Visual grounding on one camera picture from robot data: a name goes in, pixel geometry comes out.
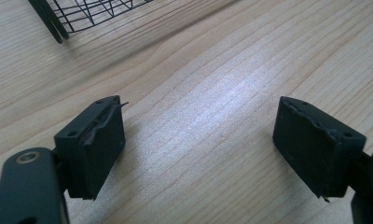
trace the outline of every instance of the metal wire basket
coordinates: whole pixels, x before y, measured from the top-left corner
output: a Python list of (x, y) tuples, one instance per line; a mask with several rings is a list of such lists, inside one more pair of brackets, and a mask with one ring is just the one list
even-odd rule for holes
[(153, 0), (29, 0), (58, 43)]

